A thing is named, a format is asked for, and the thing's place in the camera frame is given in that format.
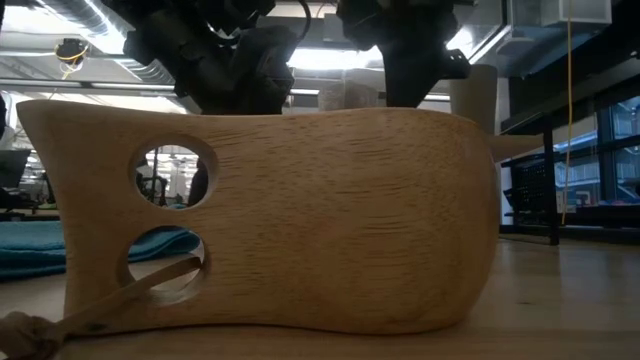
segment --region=wooden table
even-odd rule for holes
[[[134,266],[146,272],[165,262]],[[60,319],[64,281],[51,276],[0,284],[0,316],[21,310]],[[425,358],[640,359],[640,248],[501,241],[469,318],[433,333],[196,327],[76,339],[60,354],[72,360]]]

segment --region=blue towel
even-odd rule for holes
[[[199,244],[188,230],[164,228],[136,241],[129,261],[185,254]],[[63,273],[65,260],[59,221],[0,222],[0,281]]]

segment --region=leather strap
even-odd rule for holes
[[[201,266],[200,259],[195,256],[178,261],[116,290],[57,323],[12,312],[0,319],[0,351],[10,360],[49,359],[57,353],[69,333],[144,295],[152,287],[200,269]]]

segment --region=wooden kuksa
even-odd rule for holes
[[[487,280],[499,219],[489,144],[502,146],[500,157],[511,145],[469,120],[387,108],[246,117],[56,101],[18,109],[64,225],[65,313],[133,281],[127,252],[141,234],[177,225],[204,243],[204,269],[184,289],[150,293],[79,334],[217,323],[420,332],[462,319]],[[167,144],[208,167],[195,207],[160,208],[135,187],[137,160]]]

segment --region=robotic arm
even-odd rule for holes
[[[158,59],[205,114],[279,114],[294,79],[287,61],[300,37],[286,27],[256,28],[274,0],[102,0],[135,30],[124,52]],[[304,0],[299,0],[307,14]],[[345,37],[360,50],[377,45],[387,105],[416,107],[443,78],[465,78],[469,63],[446,42],[457,30],[453,0],[341,0]],[[235,34],[227,38],[220,34]]]

